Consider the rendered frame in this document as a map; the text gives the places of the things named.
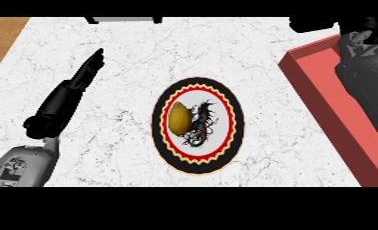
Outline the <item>grey appliance with black legs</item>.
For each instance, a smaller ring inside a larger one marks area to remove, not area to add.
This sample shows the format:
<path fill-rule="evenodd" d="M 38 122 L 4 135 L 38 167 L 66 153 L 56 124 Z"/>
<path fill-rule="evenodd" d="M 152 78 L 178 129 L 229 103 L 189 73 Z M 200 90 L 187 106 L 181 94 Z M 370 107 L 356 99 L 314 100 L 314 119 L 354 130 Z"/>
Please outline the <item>grey appliance with black legs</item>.
<path fill-rule="evenodd" d="M 150 21 L 153 24 L 162 23 L 162 17 L 84 17 L 88 24 L 100 22 L 136 22 Z"/>

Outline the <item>black red patterned plate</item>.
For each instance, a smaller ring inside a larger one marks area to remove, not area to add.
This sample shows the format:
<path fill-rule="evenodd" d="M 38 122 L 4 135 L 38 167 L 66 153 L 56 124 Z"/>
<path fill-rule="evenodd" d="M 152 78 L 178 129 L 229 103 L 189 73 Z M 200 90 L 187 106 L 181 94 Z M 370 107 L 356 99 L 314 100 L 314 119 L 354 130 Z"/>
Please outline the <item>black red patterned plate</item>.
<path fill-rule="evenodd" d="M 192 114 L 189 131 L 168 129 L 168 114 L 180 102 Z M 243 139 L 243 112 L 230 89 L 200 77 L 177 81 L 162 92 L 152 112 L 152 138 L 165 162 L 187 174 L 218 171 L 237 154 Z"/>

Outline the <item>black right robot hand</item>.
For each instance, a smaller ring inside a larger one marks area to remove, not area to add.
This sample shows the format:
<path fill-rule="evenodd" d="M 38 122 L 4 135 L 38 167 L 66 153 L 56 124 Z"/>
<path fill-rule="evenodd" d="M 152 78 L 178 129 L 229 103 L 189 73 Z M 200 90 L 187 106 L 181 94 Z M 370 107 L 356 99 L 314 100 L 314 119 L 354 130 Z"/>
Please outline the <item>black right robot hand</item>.
<path fill-rule="evenodd" d="M 338 25 L 341 34 L 370 30 L 378 36 L 378 17 L 345 17 L 338 20 Z"/>

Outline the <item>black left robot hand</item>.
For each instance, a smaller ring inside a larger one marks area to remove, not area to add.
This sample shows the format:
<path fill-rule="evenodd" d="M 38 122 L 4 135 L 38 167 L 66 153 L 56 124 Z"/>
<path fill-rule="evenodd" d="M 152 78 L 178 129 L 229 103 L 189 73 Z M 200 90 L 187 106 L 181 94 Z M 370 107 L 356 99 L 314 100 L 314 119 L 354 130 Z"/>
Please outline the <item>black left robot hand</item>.
<path fill-rule="evenodd" d="M 29 138 L 54 138 L 60 135 L 103 65 L 103 49 L 99 49 L 82 63 L 72 78 L 63 80 L 50 92 L 35 115 L 25 120 L 23 128 Z"/>

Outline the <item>yellow sweet potato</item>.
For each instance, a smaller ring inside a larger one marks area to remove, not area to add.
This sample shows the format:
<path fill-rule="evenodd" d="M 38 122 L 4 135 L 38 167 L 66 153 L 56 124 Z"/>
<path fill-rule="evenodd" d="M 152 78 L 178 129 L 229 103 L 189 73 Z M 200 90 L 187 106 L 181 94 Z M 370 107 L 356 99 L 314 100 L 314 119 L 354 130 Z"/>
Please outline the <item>yellow sweet potato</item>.
<path fill-rule="evenodd" d="M 175 102 L 168 114 L 168 129 L 177 136 L 183 135 L 192 126 L 192 114 L 186 106 Z"/>

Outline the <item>red cardboard box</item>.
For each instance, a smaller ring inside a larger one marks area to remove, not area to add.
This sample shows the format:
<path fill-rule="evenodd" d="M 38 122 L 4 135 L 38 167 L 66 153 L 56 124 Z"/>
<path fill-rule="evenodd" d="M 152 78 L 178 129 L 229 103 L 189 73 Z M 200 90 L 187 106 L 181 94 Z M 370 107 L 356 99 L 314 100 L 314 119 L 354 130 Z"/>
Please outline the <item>red cardboard box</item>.
<path fill-rule="evenodd" d="M 339 36 L 291 49 L 279 67 L 361 186 L 378 186 L 378 132 L 335 74 Z"/>

